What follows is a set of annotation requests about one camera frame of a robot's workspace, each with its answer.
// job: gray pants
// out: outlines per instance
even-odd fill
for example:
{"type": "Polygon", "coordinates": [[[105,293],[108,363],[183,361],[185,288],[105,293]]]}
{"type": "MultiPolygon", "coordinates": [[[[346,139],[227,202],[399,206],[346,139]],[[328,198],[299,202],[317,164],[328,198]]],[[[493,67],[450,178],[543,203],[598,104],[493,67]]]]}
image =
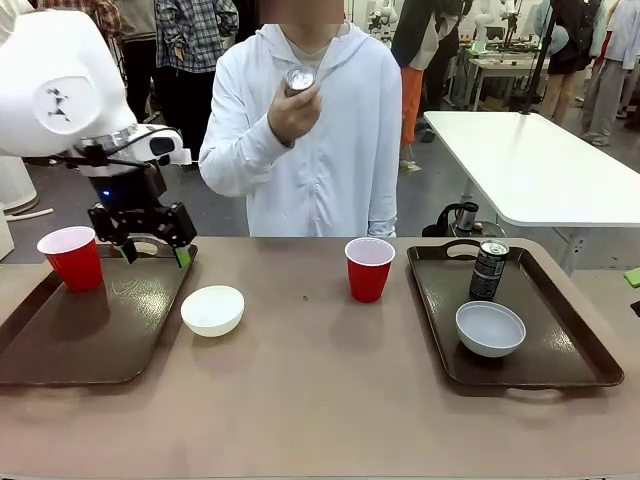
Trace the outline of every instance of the gray pants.
{"type": "Polygon", "coordinates": [[[595,145],[609,144],[626,74],[622,62],[608,59],[593,71],[584,99],[582,127],[585,139],[595,145]]]}

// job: orange pants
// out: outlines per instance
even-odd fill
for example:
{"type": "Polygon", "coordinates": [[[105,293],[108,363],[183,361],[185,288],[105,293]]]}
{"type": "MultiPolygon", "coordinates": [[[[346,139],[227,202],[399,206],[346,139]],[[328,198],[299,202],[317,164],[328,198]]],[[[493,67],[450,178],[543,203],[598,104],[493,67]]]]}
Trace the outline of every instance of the orange pants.
{"type": "Polygon", "coordinates": [[[422,95],[422,74],[411,67],[402,69],[402,138],[401,145],[411,145],[416,140],[416,119],[422,95]]]}

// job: hand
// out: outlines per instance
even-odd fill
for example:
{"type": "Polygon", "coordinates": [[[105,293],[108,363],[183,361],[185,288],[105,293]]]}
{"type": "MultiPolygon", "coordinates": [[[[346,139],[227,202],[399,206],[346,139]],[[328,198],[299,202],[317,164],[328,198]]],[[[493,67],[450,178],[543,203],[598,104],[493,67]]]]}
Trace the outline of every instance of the hand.
{"type": "Polygon", "coordinates": [[[282,82],[273,97],[267,119],[280,143],[291,145],[317,123],[322,111],[322,97],[318,95],[320,89],[317,85],[291,98],[285,96],[284,88],[282,82]]]}

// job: tray rim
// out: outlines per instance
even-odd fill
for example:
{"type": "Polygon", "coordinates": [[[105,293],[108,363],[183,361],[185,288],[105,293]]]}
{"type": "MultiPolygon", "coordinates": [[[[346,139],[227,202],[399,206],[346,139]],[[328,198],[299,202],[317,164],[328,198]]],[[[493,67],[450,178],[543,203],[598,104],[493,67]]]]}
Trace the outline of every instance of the tray rim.
{"type": "MultiPolygon", "coordinates": [[[[616,373],[618,374],[619,378],[616,379],[615,381],[611,381],[611,382],[597,382],[597,383],[589,383],[589,384],[585,384],[585,383],[580,383],[580,384],[558,384],[558,383],[540,383],[540,382],[536,382],[536,383],[486,383],[486,382],[465,382],[465,381],[462,381],[459,378],[457,378],[453,374],[453,372],[450,370],[448,362],[445,360],[445,355],[444,355],[444,352],[442,350],[440,336],[436,332],[436,327],[435,327],[434,322],[432,320],[433,312],[431,311],[431,308],[429,307],[429,302],[428,302],[428,299],[425,296],[425,292],[420,287],[420,283],[418,281],[418,274],[417,274],[417,271],[416,271],[416,263],[420,260],[417,252],[419,252],[421,250],[440,250],[440,251],[444,250],[446,252],[450,248],[452,248],[454,246],[459,246],[459,245],[478,246],[479,247],[480,246],[480,241],[479,240],[475,240],[475,239],[457,239],[457,240],[452,240],[450,242],[447,242],[445,244],[438,245],[438,246],[434,246],[434,245],[414,245],[414,246],[411,246],[411,247],[407,248],[407,257],[408,257],[408,260],[409,260],[409,265],[411,266],[412,277],[413,277],[413,280],[415,282],[416,288],[418,289],[418,291],[420,293],[420,299],[422,301],[422,308],[424,309],[424,312],[425,312],[425,315],[426,315],[426,320],[427,320],[427,323],[429,325],[429,329],[431,331],[431,335],[432,335],[433,341],[436,344],[436,348],[438,349],[438,356],[440,358],[440,363],[442,364],[443,370],[447,374],[448,378],[450,378],[451,380],[456,382],[456,384],[458,384],[458,385],[467,386],[467,387],[488,387],[488,388],[501,388],[501,389],[516,388],[516,389],[520,389],[520,390],[545,390],[545,389],[549,389],[549,390],[552,390],[552,389],[553,390],[578,390],[578,389],[593,389],[593,388],[609,388],[609,387],[618,386],[624,381],[624,378],[625,378],[624,370],[622,369],[622,367],[620,366],[618,361],[615,359],[615,357],[611,354],[609,349],[602,343],[600,338],[595,334],[593,329],[584,320],[582,315],[573,307],[573,304],[567,299],[567,297],[564,295],[562,290],[560,290],[560,288],[558,288],[558,286],[551,279],[551,277],[546,272],[546,270],[540,265],[540,262],[538,261],[538,259],[534,255],[534,253],[532,253],[528,248],[520,247],[520,246],[516,246],[516,247],[510,246],[510,248],[511,249],[514,249],[514,248],[518,249],[521,252],[527,252],[531,256],[533,261],[536,263],[537,267],[540,268],[540,270],[544,273],[546,279],[554,286],[554,288],[557,289],[559,294],[564,298],[564,300],[576,312],[576,315],[580,318],[580,321],[584,324],[584,327],[591,332],[591,334],[593,335],[593,338],[595,338],[595,340],[598,342],[599,347],[602,348],[602,350],[604,350],[604,352],[610,357],[611,361],[615,365],[615,368],[617,369],[616,373]]],[[[475,255],[470,255],[470,254],[462,254],[462,255],[458,255],[456,257],[452,257],[452,259],[454,259],[454,258],[458,259],[458,260],[463,260],[463,261],[464,260],[470,261],[470,260],[475,259],[476,256],[475,255]]],[[[564,325],[562,325],[561,323],[558,323],[558,325],[566,333],[564,325]]]]}
{"type": "MultiPolygon", "coordinates": [[[[99,247],[103,247],[103,248],[98,248],[98,252],[100,254],[100,258],[101,259],[109,259],[109,260],[115,260],[115,261],[117,261],[117,260],[125,261],[120,256],[115,256],[114,255],[114,253],[116,253],[116,252],[112,249],[112,247],[109,244],[101,244],[99,247]]],[[[171,311],[173,310],[173,307],[175,305],[175,301],[176,301],[178,295],[180,295],[180,292],[181,292],[181,290],[182,290],[182,288],[183,288],[183,286],[185,284],[185,281],[187,280],[187,277],[188,277],[189,273],[191,272],[194,260],[195,260],[196,256],[198,255],[198,246],[195,245],[195,244],[189,245],[189,253],[190,253],[190,256],[191,256],[191,262],[184,269],[180,285],[179,285],[179,287],[178,287],[178,289],[176,291],[176,294],[173,297],[173,300],[169,303],[169,308],[167,310],[167,314],[165,315],[164,320],[162,321],[162,324],[158,328],[158,332],[159,333],[158,333],[158,336],[155,339],[155,343],[153,345],[153,348],[151,349],[149,357],[141,365],[140,370],[135,372],[133,375],[131,375],[130,377],[127,377],[125,379],[112,380],[112,381],[99,380],[99,381],[73,381],[73,382],[69,382],[69,381],[61,381],[61,382],[55,382],[55,381],[51,381],[51,382],[7,382],[7,381],[3,381],[2,379],[0,379],[0,387],[3,387],[3,388],[4,387],[18,387],[18,388],[33,388],[33,387],[65,388],[66,387],[66,388],[77,388],[77,387],[91,387],[91,386],[98,386],[98,385],[122,385],[122,384],[126,384],[126,383],[129,383],[132,380],[134,380],[142,372],[144,372],[147,369],[147,367],[149,366],[149,364],[151,363],[151,359],[153,358],[153,354],[155,353],[156,348],[158,347],[158,341],[160,340],[160,337],[162,335],[162,331],[164,330],[164,326],[165,326],[165,324],[167,322],[167,319],[171,315],[171,311]]],[[[137,261],[148,261],[148,260],[155,259],[155,258],[168,258],[168,257],[161,257],[161,256],[156,256],[156,255],[144,254],[144,255],[141,255],[138,258],[137,261]]],[[[0,325],[0,329],[3,329],[3,328],[6,327],[6,325],[10,322],[11,317],[13,317],[13,315],[15,315],[16,312],[28,302],[28,300],[32,297],[32,295],[34,295],[35,292],[41,286],[46,285],[47,283],[53,285],[54,282],[55,282],[55,288],[47,295],[46,299],[39,304],[37,309],[35,309],[33,314],[29,317],[29,319],[20,328],[20,332],[24,328],[26,328],[27,325],[29,325],[29,323],[33,320],[33,317],[35,315],[37,315],[38,312],[47,304],[47,302],[58,291],[58,289],[60,288],[60,286],[63,283],[62,279],[60,279],[60,277],[58,277],[56,272],[53,271],[53,270],[48,275],[46,275],[40,282],[38,282],[37,285],[34,286],[34,288],[31,290],[31,292],[29,292],[29,294],[27,294],[27,296],[24,298],[24,300],[22,300],[22,302],[20,302],[20,304],[11,312],[11,314],[7,317],[6,321],[0,325]]],[[[17,335],[20,334],[20,332],[18,332],[13,338],[15,339],[17,337],[17,335]]]]}

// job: neck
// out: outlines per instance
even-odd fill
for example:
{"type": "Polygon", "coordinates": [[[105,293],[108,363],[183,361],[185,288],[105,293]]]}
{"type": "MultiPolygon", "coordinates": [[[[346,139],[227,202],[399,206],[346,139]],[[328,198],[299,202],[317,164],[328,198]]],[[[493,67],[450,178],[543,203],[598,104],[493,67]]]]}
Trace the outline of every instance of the neck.
{"type": "Polygon", "coordinates": [[[331,43],[340,25],[335,24],[281,24],[280,28],[293,44],[305,53],[315,53],[331,43]]]}

